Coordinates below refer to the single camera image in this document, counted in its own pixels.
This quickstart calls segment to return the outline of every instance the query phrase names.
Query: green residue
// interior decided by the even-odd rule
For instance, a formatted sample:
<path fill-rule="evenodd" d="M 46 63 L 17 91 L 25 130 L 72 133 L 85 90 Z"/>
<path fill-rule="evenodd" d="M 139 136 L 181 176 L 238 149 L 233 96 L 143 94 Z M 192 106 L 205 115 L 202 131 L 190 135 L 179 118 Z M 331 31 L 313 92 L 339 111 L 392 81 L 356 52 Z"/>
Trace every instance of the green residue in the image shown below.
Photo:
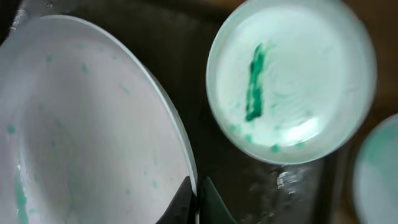
<path fill-rule="evenodd" d="M 252 143 L 253 142 L 253 137 L 251 134 L 245 134 L 244 135 L 244 140 L 246 140 L 246 142 L 248 143 Z"/>
<path fill-rule="evenodd" d="M 156 182 L 156 180 L 153 180 L 152 181 L 152 186 L 155 188 L 155 189 L 157 189 L 159 186 L 157 185 L 157 182 Z"/>
<path fill-rule="evenodd" d="M 297 147 L 298 149 L 302 149 L 302 148 L 304 148 L 304 146 L 305 146 L 305 143 L 304 143 L 304 142 L 298 142 L 298 143 L 295 145 L 295 147 Z"/>
<path fill-rule="evenodd" d="M 33 214 L 37 214 L 37 209 L 36 208 L 31 208 L 29 210 L 29 214 L 33 215 Z"/>
<path fill-rule="evenodd" d="M 27 198 L 24 192 L 24 186 L 22 184 L 21 172 L 18 171 L 17 177 L 15 179 L 15 198 L 17 205 L 17 217 L 19 224 L 29 224 L 29 218 L 26 211 Z"/>
<path fill-rule="evenodd" d="M 51 63 L 52 60 L 53 60 L 53 56 L 52 56 L 52 55 L 49 55 L 49 56 L 47 56 L 47 58 L 45 58 L 45 61 L 46 61 L 47 63 Z"/>
<path fill-rule="evenodd" d="M 13 124 L 9 124 L 7 127 L 7 132 L 8 132 L 8 134 L 15 134 L 15 132 L 16 132 L 15 126 Z"/>
<path fill-rule="evenodd" d="M 279 147 L 278 144 L 275 144 L 275 145 L 273 145 L 273 146 L 270 148 L 270 150 L 271 150 L 271 152 L 273 152 L 273 153 L 277 153 L 277 152 L 280 151 L 280 147 Z"/>
<path fill-rule="evenodd" d="M 246 121 L 252 121 L 262 115 L 262 71 L 266 69 L 264 60 L 267 57 L 271 45 L 263 49 L 262 44 L 259 44 L 253 56 L 253 61 L 250 63 L 250 78 L 248 92 L 246 93 Z"/>
<path fill-rule="evenodd" d="M 81 71 L 83 74 L 88 75 L 88 67 L 86 64 L 81 65 Z"/>
<path fill-rule="evenodd" d="M 38 183 L 39 180 L 40 180 L 39 175 L 37 175 L 37 174 L 34 174 L 34 175 L 33 175 L 33 178 L 34 178 L 34 180 L 35 180 L 36 183 Z"/>
<path fill-rule="evenodd" d="M 130 95 L 130 91 L 121 83 L 119 84 L 119 87 L 123 90 L 123 92 L 127 95 Z"/>

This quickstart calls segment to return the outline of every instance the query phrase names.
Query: green speck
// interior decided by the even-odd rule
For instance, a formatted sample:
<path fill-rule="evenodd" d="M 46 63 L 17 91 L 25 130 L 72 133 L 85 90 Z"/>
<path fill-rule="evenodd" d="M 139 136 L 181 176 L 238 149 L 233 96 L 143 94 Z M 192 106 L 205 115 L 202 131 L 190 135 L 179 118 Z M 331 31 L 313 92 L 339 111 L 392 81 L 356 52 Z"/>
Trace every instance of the green speck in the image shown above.
<path fill-rule="evenodd" d="M 27 198 L 22 184 L 21 172 L 19 171 L 15 180 L 15 198 L 17 205 L 17 217 L 19 224 L 29 224 L 29 218 L 26 211 Z"/>
<path fill-rule="evenodd" d="M 35 208 L 31 208 L 29 210 L 29 214 L 31 214 L 31 215 L 36 214 L 36 213 L 37 213 L 37 209 L 35 209 Z"/>
<path fill-rule="evenodd" d="M 130 95 L 130 91 L 121 83 L 119 84 L 119 87 L 124 91 L 125 94 Z"/>
<path fill-rule="evenodd" d="M 36 183 L 38 183 L 39 180 L 40 180 L 39 175 L 37 175 L 37 174 L 34 174 L 34 175 L 33 175 L 33 178 L 35 179 L 35 182 L 36 182 Z"/>
<path fill-rule="evenodd" d="M 250 63 L 249 71 L 249 86 L 248 92 L 246 93 L 246 121 L 252 121 L 255 118 L 259 118 L 262 115 L 262 72 L 263 68 L 267 69 L 267 65 L 264 66 L 264 60 L 267 57 L 270 49 L 273 46 L 268 45 L 263 49 L 262 44 L 259 44 L 254 50 L 253 61 Z"/>
<path fill-rule="evenodd" d="M 52 55 L 49 55 L 49 56 L 47 56 L 47 58 L 45 58 L 45 61 L 46 61 L 47 63 L 51 63 L 52 60 L 53 60 L 53 56 L 52 56 Z"/>
<path fill-rule="evenodd" d="M 295 147 L 297 147 L 298 149 L 302 149 L 302 148 L 304 148 L 304 146 L 305 146 L 305 143 L 304 143 L 304 142 L 298 142 L 298 143 L 295 145 Z"/>
<path fill-rule="evenodd" d="M 271 147 L 271 152 L 277 153 L 277 152 L 279 152 L 279 151 L 280 151 L 280 147 L 279 147 L 278 144 L 275 144 L 275 145 L 273 145 L 273 146 Z"/>
<path fill-rule="evenodd" d="M 245 134 L 244 135 L 244 139 L 248 142 L 248 143 L 252 143 L 253 142 L 253 137 L 251 134 Z"/>
<path fill-rule="evenodd" d="M 153 180 L 152 181 L 152 186 L 155 188 L 155 189 L 157 189 L 159 186 L 157 185 L 157 182 L 156 182 L 156 180 Z"/>
<path fill-rule="evenodd" d="M 9 124 L 7 127 L 7 132 L 8 134 L 15 134 L 16 132 L 15 126 L 13 124 Z"/>
<path fill-rule="evenodd" d="M 88 75 L 88 67 L 86 64 L 81 65 L 81 71 L 83 74 Z"/>

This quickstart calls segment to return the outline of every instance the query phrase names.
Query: bowl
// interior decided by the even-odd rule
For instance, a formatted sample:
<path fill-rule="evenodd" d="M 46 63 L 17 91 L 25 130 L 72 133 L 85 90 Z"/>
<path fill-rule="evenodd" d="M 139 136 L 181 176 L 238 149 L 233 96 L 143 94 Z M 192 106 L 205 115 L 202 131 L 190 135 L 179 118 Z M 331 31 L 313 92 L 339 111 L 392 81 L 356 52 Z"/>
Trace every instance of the bowl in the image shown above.
<path fill-rule="evenodd" d="M 373 129 L 361 146 L 353 175 L 353 202 L 361 223 L 397 223 L 397 146 L 398 114 Z"/>
<path fill-rule="evenodd" d="M 162 87 L 112 35 L 45 16 L 0 48 L 2 223 L 155 223 L 192 150 Z"/>
<path fill-rule="evenodd" d="M 221 130 L 260 161 L 299 164 L 344 144 L 376 89 L 371 41 L 338 1 L 246 1 L 225 21 L 206 89 Z"/>

